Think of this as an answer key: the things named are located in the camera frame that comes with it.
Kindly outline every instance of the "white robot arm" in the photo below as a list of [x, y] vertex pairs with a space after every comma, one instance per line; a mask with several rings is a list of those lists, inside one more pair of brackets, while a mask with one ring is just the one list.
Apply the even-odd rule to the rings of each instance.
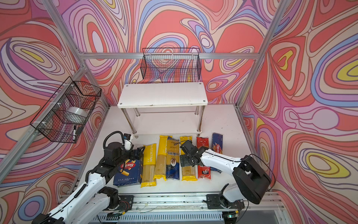
[[[117, 133], [122, 143], [112, 142], [106, 146], [107, 139]], [[36, 216], [32, 224], [87, 224], [102, 210], [118, 208], [118, 190], [105, 185], [126, 160], [140, 159], [144, 147], [133, 149], [130, 139], [130, 134], [123, 135], [120, 131], [109, 134], [103, 142], [104, 157], [86, 173], [85, 182], [48, 214]]]
[[185, 153], [180, 156], [182, 167], [209, 166], [234, 177], [236, 183], [226, 185], [219, 194], [219, 201], [224, 208], [244, 198], [254, 204], [259, 204], [270, 186], [271, 178], [250, 156], [234, 158], [216, 153], [206, 147], [198, 149], [190, 140], [185, 141], [180, 148]]
[[[122, 143], [112, 142], [106, 146], [107, 139], [116, 133], [121, 135]], [[87, 224], [102, 210], [117, 209], [120, 203], [118, 190], [105, 185], [127, 159], [140, 159], [144, 147], [133, 150], [133, 145], [127, 140], [130, 138], [131, 135], [123, 136], [120, 131], [108, 135], [103, 142], [104, 157], [94, 169], [86, 173], [85, 183], [48, 214], [39, 214], [32, 224]], [[206, 147], [198, 149], [189, 140], [180, 148], [185, 152], [185, 155], [180, 156], [182, 167], [203, 165], [233, 175], [236, 184], [225, 185], [219, 194], [219, 202], [224, 208], [244, 198], [259, 204], [271, 183], [271, 179], [250, 156], [233, 158]]]

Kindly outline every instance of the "blue pasta box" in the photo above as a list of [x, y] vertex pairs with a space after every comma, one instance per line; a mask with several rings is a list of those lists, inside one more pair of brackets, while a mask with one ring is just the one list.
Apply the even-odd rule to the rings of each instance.
[[[218, 133], [213, 133], [212, 138], [212, 148], [214, 152], [223, 154], [223, 135]], [[219, 172], [221, 173], [221, 170], [218, 170], [214, 167], [210, 167], [211, 171]]]
[[127, 160], [126, 166], [122, 164], [118, 168], [118, 173], [115, 174], [113, 179], [113, 185], [126, 186], [126, 185], [137, 185], [142, 182], [142, 169], [143, 160]]

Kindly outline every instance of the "metal leg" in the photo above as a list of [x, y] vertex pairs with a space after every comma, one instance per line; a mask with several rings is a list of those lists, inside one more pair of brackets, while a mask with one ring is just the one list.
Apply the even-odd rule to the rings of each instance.
[[205, 106], [202, 106], [201, 110], [200, 110], [200, 114], [199, 114], [200, 117], [199, 117], [199, 124], [198, 124], [197, 132], [201, 132], [201, 123], [202, 123], [202, 119], [203, 119], [204, 109], [205, 109]]
[[133, 125], [131, 119], [130, 119], [129, 116], [128, 116], [127, 110], [126, 110], [125, 108], [121, 108], [121, 110], [122, 110], [124, 116], [126, 117], [128, 123], [129, 123], [129, 126], [130, 126], [131, 129], [132, 129], [132, 133], [133, 133], [133, 134], [136, 134], [136, 133], [137, 133], [137, 130], [134, 128], [134, 125]]
[[139, 113], [138, 109], [137, 109], [137, 108], [134, 108], [134, 111], [135, 111], [135, 115], [136, 115], [137, 117], [139, 117], [139, 116], [140, 116], [140, 113]]
[[199, 114], [199, 106], [197, 106], [197, 109], [195, 110], [195, 115]]

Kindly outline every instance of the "red pasta package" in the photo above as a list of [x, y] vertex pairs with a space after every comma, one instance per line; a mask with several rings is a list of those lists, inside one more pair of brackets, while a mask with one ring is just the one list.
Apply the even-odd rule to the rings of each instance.
[[[197, 147], [198, 147], [198, 149], [201, 146], [209, 148], [209, 138], [197, 137]], [[210, 167], [198, 165], [198, 178], [205, 178], [205, 179], [211, 180]]]

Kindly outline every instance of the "wire basket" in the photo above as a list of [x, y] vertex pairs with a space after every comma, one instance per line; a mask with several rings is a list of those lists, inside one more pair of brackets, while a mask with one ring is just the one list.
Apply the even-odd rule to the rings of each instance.
[[35, 118], [30, 124], [52, 142], [76, 143], [101, 92], [87, 82], [72, 81], [38, 125], [34, 126]]
[[143, 79], [162, 82], [199, 82], [199, 48], [143, 48]]

